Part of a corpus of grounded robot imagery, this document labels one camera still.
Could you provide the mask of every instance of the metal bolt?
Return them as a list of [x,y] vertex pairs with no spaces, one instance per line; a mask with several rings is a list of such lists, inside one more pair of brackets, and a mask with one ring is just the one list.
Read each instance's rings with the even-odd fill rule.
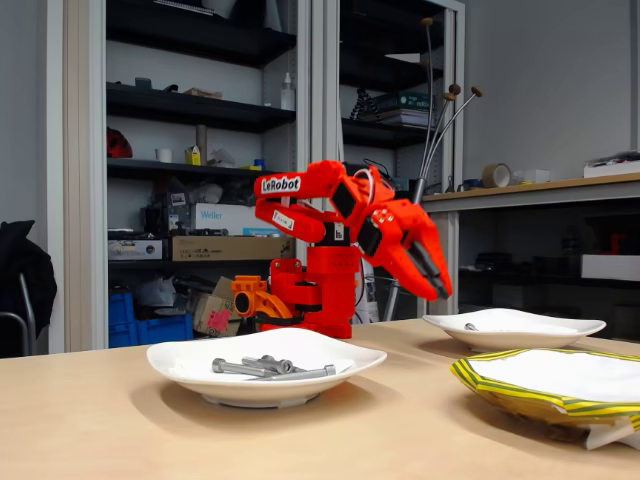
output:
[[319,368],[318,370],[308,370],[306,372],[295,372],[295,373],[285,373],[283,375],[273,375],[271,377],[265,378],[251,378],[252,380],[263,380],[263,381],[286,381],[286,380],[305,380],[307,378],[320,378],[320,377],[328,377],[330,375],[335,375],[337,373],[336,367],[334,365],[325,365],[324,368]]
[[243,373],[245,375],[253,375],[256,377],[270,377],[274,374],[264,368],[255,368],[247,365],[225,362],[224,358],[216,358],[211,362],[211,369],[214,373]]
[[280,374],[293,372],[291,360],[276,360],[270,355],[265,355],[262,358],[243,357],[242,364],[254,368],[264,368]]

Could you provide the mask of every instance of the plastic bag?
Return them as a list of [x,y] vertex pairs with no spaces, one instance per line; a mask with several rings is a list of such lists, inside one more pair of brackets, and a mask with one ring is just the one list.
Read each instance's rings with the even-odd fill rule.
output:
[[176,289],[173,287],[173,277],[156,277],[150,282],[143,283],[136,289],[138,305],[142,307],[173,307],[176,301]]

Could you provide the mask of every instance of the paper plate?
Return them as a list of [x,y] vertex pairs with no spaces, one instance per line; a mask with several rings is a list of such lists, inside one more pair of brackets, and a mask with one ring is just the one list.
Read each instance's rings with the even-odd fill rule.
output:
[[616,441],[640,449],[640,357],[510,350],[462,358],[451,371],[511,413],[589,430],[589,450]]
[[[248,381],[249,375],[214,373],[211,362],[224,358],[241,363],[242,357],[272,355],[288,359],[306,370],[335,365],[337,375],[280,382]],[[380,350],[350,345],[301,328],[279,328],[253,335],[149,347],[147,360],[166,378],[201,393],[212,403],[246,408],[289,407],[306,403],[320,392],[364,372],[387,358]]]
[[[423,320],[479,352],[513,348],[562,348],[607,326],[601,320],[547,317],[491,308],[461,315],[425,315]],[[465,330],[471,323],[478,331]]]

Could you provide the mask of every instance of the blue plastic bin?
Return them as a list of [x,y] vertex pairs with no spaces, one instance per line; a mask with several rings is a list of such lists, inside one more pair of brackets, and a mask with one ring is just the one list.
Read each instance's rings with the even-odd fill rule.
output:
[[134,322],[124,325],[109,325],[109,348],[136,345],[138,345],[138,329]]
[[109,326],[132,323],[133,295],[130,292],[109,295]]
[[140,345],[160,342],[179,342],[193,338],[191,315],[154,318],[136,322],[138,325],[138,341]]

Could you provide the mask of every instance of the white bottle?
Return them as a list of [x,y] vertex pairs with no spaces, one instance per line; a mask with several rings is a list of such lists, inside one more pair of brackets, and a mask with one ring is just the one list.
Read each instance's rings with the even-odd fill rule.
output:
[[291,83],[289,72],[284,76],[284,83],[280,91],[280,108],[282,110],[296,109],[296,91],[293,88],[293,83]]

